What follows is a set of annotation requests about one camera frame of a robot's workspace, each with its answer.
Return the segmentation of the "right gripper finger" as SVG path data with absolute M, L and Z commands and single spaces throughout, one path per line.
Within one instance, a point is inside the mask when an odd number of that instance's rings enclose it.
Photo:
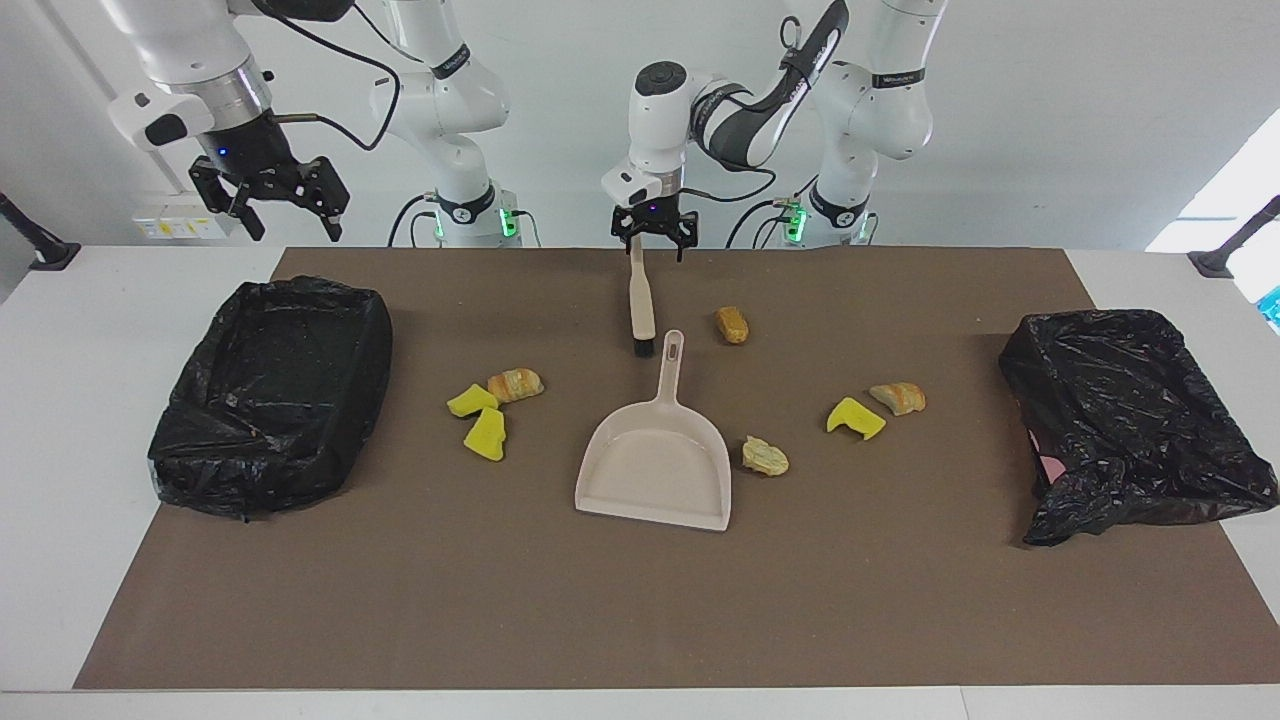
M 349 191 L 329 158 L 296 163 L 296 179 L 289 201 L 317 217 L 330 242 L 339 242 L 342 217 L 349 204 Z
M 192 161 L 189 178 L 209 211 L 237 219 L 253 242 L 262 240 L 265 225 L 250 206 L 250 187 L 246 183 L 237 187 L 236 195 L 228 193 L 223 183 L 223 174 L 209 158 L 196 158 Z

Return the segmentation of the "beige hand brush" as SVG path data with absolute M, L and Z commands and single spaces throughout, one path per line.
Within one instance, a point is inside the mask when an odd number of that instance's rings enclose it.
M 637 357 L 652 357 L 655 350 L 657 323 L 640 234 L 630 240 L 628 263 L 628 310 L 634 352 Z

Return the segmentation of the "striped bread roll piece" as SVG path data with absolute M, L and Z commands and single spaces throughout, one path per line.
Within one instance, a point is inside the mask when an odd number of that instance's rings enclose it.
M 490 375 L 486 379 L 486 391 L 499 404 L 512 404 L 541 395 L 545 384 L 535 370 L 518 366 Z

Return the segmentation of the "pale bread piece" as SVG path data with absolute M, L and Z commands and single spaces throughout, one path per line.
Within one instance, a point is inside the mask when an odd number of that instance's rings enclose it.
M 745 469 L 763 477 L 782 477 L 790 470 L 790 460 L 785 451 L 755 436 L 745 438 L 740 457 Z

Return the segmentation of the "beige plastic dustpan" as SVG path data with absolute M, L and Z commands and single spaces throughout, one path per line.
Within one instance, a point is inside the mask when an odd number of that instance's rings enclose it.
M 667 331 L 655 396 L 614 410 L 593 432 L 573 491 L 580 512 L 728 529 L 728 447 L 714 423 L 678 401 L 684 351 L 684 332 Z

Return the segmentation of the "notched yellow foam chunk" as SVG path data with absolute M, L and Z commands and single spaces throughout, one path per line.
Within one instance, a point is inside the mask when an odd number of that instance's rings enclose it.
M 882 416 L 849 396 L 842 397 L 826 419 L 828 433 L 836 432 L 838 428 L 847 428 L 864 441 L 878 436 L 886 425 L 887 421 Z

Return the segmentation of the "orange crusted bread piece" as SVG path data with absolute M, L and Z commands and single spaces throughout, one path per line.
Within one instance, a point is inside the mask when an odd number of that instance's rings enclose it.
M 911 382 L 893 382 L 872 386 L 868 395 L 882 404 L 893 416 L 905 416 L 927 409 L 923 388 Z

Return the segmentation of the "black bag lined bin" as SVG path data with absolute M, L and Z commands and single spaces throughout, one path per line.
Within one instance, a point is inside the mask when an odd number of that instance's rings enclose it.
M 375 290 L 315 275 L 241 284 L 154 432 L 160 502 L 251 521 L 337 495 L 380 416 L 393 337 Z

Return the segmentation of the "black bag over pink bin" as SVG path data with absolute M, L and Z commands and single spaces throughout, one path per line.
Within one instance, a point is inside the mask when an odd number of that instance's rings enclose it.
M 1262 459 L 1162 314 L 1024 316 L 998 356 L 1033 454 L 1025 544 L 1280 507 Z

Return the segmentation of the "black clamp stand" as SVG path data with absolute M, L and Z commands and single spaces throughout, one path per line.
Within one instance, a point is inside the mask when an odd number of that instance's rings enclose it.
M 59 272 L 65 269 L 82 250 L 77 242 L 65 242 L 51 231 L 32 220 L 4 192 L 0 192 L 0 217 L 28 242 L 35 250 L 35 260 L 29 264 L 33 272 Z
M 1270 199 L 1253 217 L 1244 222 L 1226 241 L 1210 251 L 1189 251 L 1190 264 L 1204 278 L 1233 279 L 1228 260 L 1262 228 L 1280 217 L 1280 193 Z

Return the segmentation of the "brown table mat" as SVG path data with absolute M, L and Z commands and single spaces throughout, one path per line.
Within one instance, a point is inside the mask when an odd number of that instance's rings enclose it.
M 1088 307 L 1064 252 L 649 252 L 680 397 L 790 471 L 733 471 L 723 533 L 579 512 L 589 437 L 650 398 L 618 250 L 296 249 L 279 278 L 378 291 L 390 386 L 346 488 L 269 520 L 157 510 L 84 689 L 1245 684 L 1275 623 L 1221 527 L 1020 538 L 1034 461 L 997 357 Z M 744 345 L 714 310 L 741 309 Z M 518 366 L 504 459 L 445 402 Z M 872 386 L 911 382 L 893 416 Z M 842 397 L 887 425 L 826 430 Z

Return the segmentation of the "white wall power outlet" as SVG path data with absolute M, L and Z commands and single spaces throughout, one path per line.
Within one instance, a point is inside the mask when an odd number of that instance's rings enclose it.
M 223 241 L 233 231 L 225 217 L 196 205 L 143 206 L 131 220 L 147 240 Z

